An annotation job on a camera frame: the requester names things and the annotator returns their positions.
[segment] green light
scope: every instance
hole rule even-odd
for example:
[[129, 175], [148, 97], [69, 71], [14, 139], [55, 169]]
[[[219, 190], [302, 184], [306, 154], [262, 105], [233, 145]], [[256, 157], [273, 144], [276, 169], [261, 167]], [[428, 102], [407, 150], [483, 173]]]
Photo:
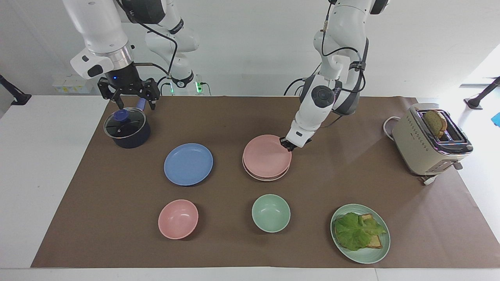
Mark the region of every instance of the green light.
[[200, 85], [200, 83], [198, 83], [198, 82], [196, 82], [195, 84], [196, 84], [196, 91], [197, 91], [198, 93], [203, 92], [202, 85]]

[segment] blue lid knob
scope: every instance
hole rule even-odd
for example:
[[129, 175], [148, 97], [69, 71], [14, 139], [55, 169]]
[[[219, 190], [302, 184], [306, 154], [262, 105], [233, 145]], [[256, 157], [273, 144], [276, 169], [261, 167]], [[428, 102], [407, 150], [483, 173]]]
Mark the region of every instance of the blue lid knob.
[[113, 113], [113, 119], [118, 122], [125, 121], [129, 117], [129, 112], [125, 109], [120, 109]]

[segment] white table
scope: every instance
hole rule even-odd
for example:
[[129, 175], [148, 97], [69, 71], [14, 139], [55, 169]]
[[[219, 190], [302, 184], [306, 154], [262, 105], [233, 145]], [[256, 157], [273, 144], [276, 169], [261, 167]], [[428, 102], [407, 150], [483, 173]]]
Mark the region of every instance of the white table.
[[[106, 105], [100, 96], [33, 96], [0, 119], [0, 280], [500, 280], [500, 268], [29, 268]], [[460, 174], [499, 239], [500, 173], [491, 165], [499, 152], [488, 148], [496, 141], [484, 140], [477, 122], [497, 139], [500, 128], [485, 121], [494, 115], [488, 110], [464, 119], [467, 113], [446, 109], [475, 146]]]

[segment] blue object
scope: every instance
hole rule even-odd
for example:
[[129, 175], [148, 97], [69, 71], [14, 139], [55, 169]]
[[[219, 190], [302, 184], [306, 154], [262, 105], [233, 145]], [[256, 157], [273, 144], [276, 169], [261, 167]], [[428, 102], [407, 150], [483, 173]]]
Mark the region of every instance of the blue object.
[[172, 150], [165, 159], [165, 176], [178, 186], [192, 186], [203, 181], [214, 166], [212, 153], [198, 143], [186, 143]]
[[146, 99], [141, 97], [139, 101], [137, 102], [137, 105], [135, 106], [136, 108], [144, 111], [144, 107], [146, 106]]
[[113, 113], [113, 119], [115, 121], [122, 122], [127, 120], [127, 118], [129, 118], [129, 112], [125, 109], [120, 109]]
[[500, 127], [500, 112], [497, 115], [493, 116], [493, 118], [491, 118], [491, 121], [493, 121], [495, 125]]

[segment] green bowl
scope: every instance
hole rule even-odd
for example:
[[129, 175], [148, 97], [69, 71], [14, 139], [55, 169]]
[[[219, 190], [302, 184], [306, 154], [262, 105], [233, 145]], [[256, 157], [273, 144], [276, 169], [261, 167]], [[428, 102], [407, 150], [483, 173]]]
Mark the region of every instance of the green bowl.
[[290, 222], [290, 207], [285, 199], [274, 194], [257, 198], [251, 208], [251, 217], [255, 225], [268, 233], [285, 229]]
[[[339, 244], [334, 231], [334, 222], [336, 219], [343, 217], [347, 213], [355, 213], [358, 215], [370, 213], [373, 215], [373, 219], [377, 223], [382, 225], [383, 228], [385, 228], [385, 230], [387, 231], [387, 233], [383, 233], [378, 236], [380, 237], [380, 242], [382, 243], [382, 249], [364, 248], [356, 251], [351, 251]], [[389, 229], [387, 228], [386, 222], [374, 210], [360, 204], [347, 204], [338, 208], [331, 217], [330, 232], [331, 237], [333, 238], [333, 242], [335, 242], [335, 245], [342, 252], [342, 254], [360, 264], [369, 265], [380, 262], [383, 258], [386, 257], [387, 253], [389, 252], [389, 248], [391, 247], [391, 235], [389, 234]]]

